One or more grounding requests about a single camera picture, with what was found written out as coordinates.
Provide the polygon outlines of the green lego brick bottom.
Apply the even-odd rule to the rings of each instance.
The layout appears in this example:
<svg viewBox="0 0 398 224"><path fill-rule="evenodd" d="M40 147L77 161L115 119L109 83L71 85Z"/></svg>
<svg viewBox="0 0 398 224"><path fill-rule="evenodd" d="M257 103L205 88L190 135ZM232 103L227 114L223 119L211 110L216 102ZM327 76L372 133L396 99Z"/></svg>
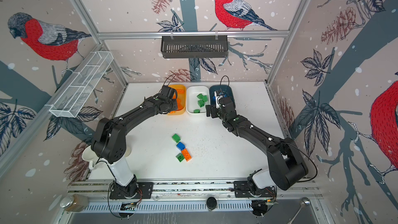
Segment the green lego brick bottom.
<svg viewBox="0 0 398 224"><path fill-rule="evenodd" d="M179 154L176 156L176 158L177 158L177 160L178 160L179 162L182 162L182 161L185 160L185 157L184 157L184 155L183 155L182 153L179 153Z"/></svg>

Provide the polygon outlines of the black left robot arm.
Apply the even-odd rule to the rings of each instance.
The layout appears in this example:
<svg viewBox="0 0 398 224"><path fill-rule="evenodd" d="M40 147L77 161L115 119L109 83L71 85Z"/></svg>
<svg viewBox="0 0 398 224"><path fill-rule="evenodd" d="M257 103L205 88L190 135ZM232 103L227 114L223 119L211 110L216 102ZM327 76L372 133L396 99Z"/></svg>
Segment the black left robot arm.
<svg viewBox="0 0 398 224"><path fill-rule="evenodd" d="M176 89L162 86L159 93L145 98L142 104L113 119L99 121L91 150L105 162L114 177L114 185L126 198L138 193L137 178L131 171L125 156L126 135L145 120L158 114L168 114L178 110Z"/></svg>

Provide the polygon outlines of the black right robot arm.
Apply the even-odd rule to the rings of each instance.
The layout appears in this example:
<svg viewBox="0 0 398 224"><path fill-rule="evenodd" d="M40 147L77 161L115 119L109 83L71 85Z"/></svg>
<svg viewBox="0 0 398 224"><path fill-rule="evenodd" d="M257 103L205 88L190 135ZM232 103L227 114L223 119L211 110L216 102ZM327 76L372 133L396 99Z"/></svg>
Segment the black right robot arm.
<svg viewBox="0 0 398 224"><path fill-rule="evenodd" d="M246 117L237 114L230 97L219 98L218 105L207 105L206 116L221 119L227 131L249 141L266 154L268 169L255 171L247 178L251 195L261 196L271 186L287 190L308 174L303 155L293 139L281 139L256 127Z"/></svg>

